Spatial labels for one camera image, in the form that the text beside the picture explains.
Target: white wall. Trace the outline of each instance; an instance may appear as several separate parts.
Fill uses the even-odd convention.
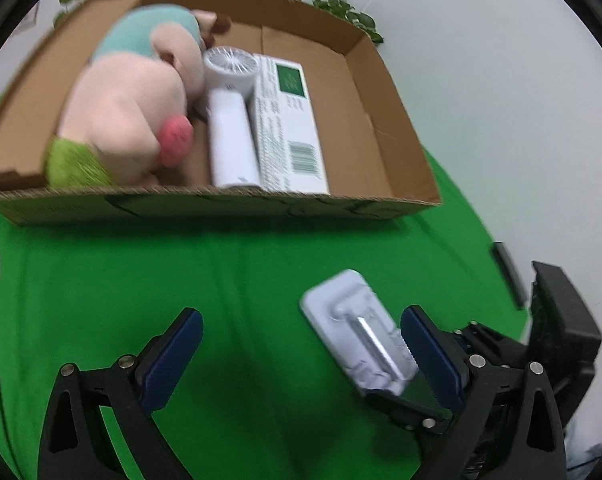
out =
[[[426,147],[505,241],[525,282],[562,265],[602,328],[602,51],[562,0],[352,0]],[[59,9],[0,53],[0,90]],[[602,441],[602,352],[579,410]]]

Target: teal plush fabric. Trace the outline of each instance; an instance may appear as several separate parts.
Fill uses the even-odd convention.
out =
[[[165,22],[179,23],[200,42],[199,23],[190,10],[171,4],[151,5],[131,10],[112,25],[110,32],[92,54],[92,59],[122,50],[154,57],[150,33],[157,25]]]

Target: black bracket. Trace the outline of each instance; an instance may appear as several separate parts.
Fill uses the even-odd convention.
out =
[[[126,355],[100,370],[62,366],[44,420],[38,478],[127,479],[100,410],[108,406],[146,480],[191,480],[151,412],[167,402],[201,336],[201,314],[187,308],[138,358]]]
[[[401,316],[406,344],[453,414],[445,420],[388,392],[367,392],[370,407],[417,430],[423,464],[415,479],[565,478],[562,430],[594,377],[601,335],[562,269],[534,268],[529,346],[476,321],[442,332],[418,305]]]

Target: pink plush nose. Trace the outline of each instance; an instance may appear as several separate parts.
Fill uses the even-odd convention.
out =
[[[162,166],[174,168],[184,160],[192,148],[192,124],[183,115],[170,117],[161,127],[156,140],[161,146],[159,163]]]

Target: green cloth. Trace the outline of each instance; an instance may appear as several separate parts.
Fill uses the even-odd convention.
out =
[[[50,187],[114,186],[88,146],[59,137],[50,143],[46,178]]]
[[[139,352],[184,306],[199,351],[155,421],[196,479],[405,480],[412,435],[365,408],[299,309],[337,272],[362,273],[398,319],[412,303],[443,330],[479,320],[518,337],[490,236],[431,160],[445,205],[396,221],[200,218],[17,228],[0,216],[0,370],[28,480],[59,367]],[[140,479],[110,410],[130,478]],[[0,428],[0,451],[8,456]]]

